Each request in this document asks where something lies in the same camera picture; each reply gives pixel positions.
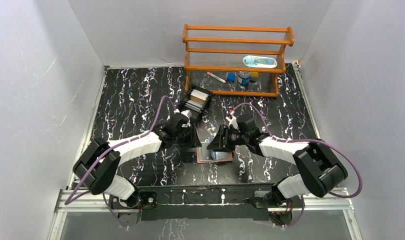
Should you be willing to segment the grey card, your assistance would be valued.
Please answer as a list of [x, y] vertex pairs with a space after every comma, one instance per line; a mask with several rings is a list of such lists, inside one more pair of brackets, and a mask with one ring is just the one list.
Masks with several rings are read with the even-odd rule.
[[213, 161], [221, 161], [229, 157], [228, 152], [210, 150], [210, 156]]

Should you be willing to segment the brown leather card holder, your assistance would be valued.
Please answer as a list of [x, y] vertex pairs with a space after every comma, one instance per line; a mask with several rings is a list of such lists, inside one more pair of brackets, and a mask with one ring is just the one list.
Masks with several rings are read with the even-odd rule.
[[233, 154], [231, 152], [209, 150], [205, 145], [196, 148], [196, 157], [197, 163], [199, 164], [223, 163], [233, 160]]

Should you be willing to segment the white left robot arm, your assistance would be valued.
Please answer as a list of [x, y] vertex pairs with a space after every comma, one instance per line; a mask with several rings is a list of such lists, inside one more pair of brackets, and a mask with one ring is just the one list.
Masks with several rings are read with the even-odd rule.
[[95, 138], [73, 165], [72, 171], [91, 194], [109, 194], [119, 198], [127, 208], [134, 208], [140, 202], [139, 189], [117, 175], [120, 165], [173, 146], [187, 149], [201, 145], [196, 125], [186, 115], [175, 113], [168, 121], [139, 135], [115, 141]]

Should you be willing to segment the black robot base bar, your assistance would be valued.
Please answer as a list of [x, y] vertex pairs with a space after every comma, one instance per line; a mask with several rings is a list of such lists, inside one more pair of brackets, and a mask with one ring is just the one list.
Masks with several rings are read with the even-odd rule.
[[252, 219], [289, 224], [303, 201], [280, 196], [273, 183], [140, 186], [128, 205], [109, 197], [120, 215], [136, 214], [141, 221], [164, 219]]

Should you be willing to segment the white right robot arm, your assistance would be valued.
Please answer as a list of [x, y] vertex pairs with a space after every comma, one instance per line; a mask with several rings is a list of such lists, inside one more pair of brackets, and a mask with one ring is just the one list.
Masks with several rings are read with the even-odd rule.
[[233, 152], [245, 145], [251, 153], [284, 160], [298, 173], [272, 186], [272, 201], [285, 207], [293, 197], [313, 194], [322, 198], [348, 177], [348, 172], [333, 151], [319, 140], [287, 142], [273, 139], [258, 127], [221, 125], [207, 146], [213, 152]]

